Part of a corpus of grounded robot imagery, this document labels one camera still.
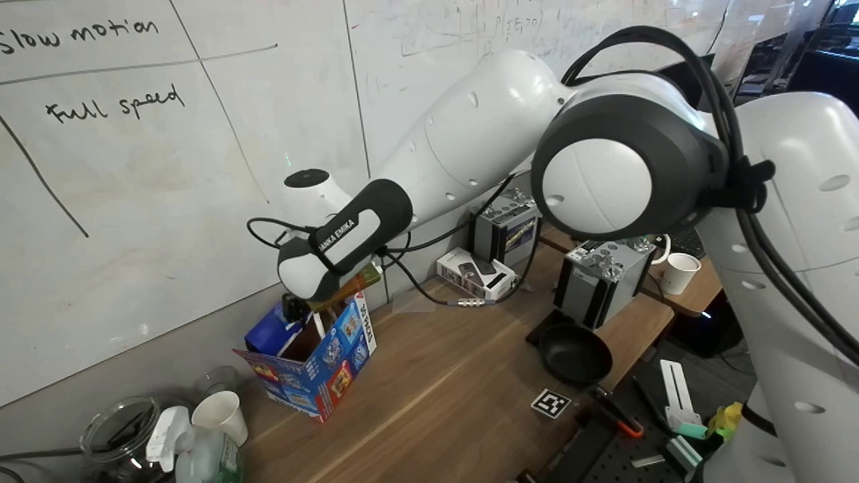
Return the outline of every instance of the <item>blue box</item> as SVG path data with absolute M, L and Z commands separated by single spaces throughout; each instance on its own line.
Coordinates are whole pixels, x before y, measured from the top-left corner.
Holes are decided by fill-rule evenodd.
M 376 332 L 365 295 L 357 292 L 344 300 L 334 318 L 327 318 L 323 338 L 305 328 L 307 340 L 295 340 L 282 357 L 235 348 L 239 357 L 262 381 L 268 398 L 283 403 L 315 422 L 344 401 L 345 387 L 365 367 L 376 352 Z
M 302 319 L 286 319 L 274 307 L 260 323 L 243 332 L 246 352 L 278 357 L 302 330 Z

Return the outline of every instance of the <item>wooden table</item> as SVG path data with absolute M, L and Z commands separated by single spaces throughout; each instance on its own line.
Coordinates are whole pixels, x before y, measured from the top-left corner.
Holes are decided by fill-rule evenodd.
M 561 257 L 558 249 L 536 249 L 526 287 L 490 308 L 440 308 L 416 292 L 377 308 L 377 352 L 327 425 L 255 389 L 243 398 L 248 481 L 498 483 L 541 471 L 570 438 L 574 407 L 550 422 L 529 405 L 541 389 L 570 398 L 574 389 L 546 377 L 523 338 L 550 314 Z M 705 267 L 683 299 L 714 299 L 710 287 L 717 277 Z M 638 295 L 599 330 L 615 357 L 604 387 L 635 366 L 670 318 L 664 304 Z

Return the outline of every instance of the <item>white bottle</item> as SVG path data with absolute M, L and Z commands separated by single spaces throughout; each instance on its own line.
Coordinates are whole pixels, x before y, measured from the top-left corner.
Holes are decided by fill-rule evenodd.
M 174 473 L 177 483 L 239 483 L 235 453 L 235 442 L 223 432 L 192 428 L 181 405 L 158 417 L 144 446 L 146 463 Z

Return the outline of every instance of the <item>whiteboard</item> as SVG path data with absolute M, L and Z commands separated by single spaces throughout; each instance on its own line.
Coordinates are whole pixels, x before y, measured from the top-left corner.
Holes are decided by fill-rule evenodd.
M 334 0 L 1 4 L 0 405 L 274 285 L 243 220 L 361 153 Z
M 368 132 L 370 167 L 404 128 L 483 57 L 523 48 L 561 72 L 627 24 L 655 24 L 705 55 L 726 0 L 349 0 L 349 36 Z M 676 61 L 655 45 L 619 45 L 584 72 Z

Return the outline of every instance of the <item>handwritten text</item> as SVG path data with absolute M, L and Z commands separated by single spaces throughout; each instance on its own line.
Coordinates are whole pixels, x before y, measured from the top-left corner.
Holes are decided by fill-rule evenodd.
M 51 102 L 51 106 L 46 106 L 46 115 L 51 115 L 56 123 L 66 123 L 66 122 L 83 123 L 83 122 L 101 122 L 101 118 L 115 115 L 115 112 L 105 111 L 101 106 L 105 102 L 95 102 L 95 99 L 83 99 L 74 106 Z M 185 99 L 179 96 L 179 90 L 174 84 L 169 84 L 166 91 L 146 91 L 146 95 L 122 96 L 115 102 L 118 115 L 133 115 L 136 122 L 138 122 L 142 107 L 160 107 L 160 106 L 185 107 Z
M 158 36 L 154 21 L 107 18 L 101 24 L 83 24 L 66 32 L 0 30 L 0 55 L 12 57 L 28 48 L 58 48 L 64 44 L 95 44 L 122 36 Z

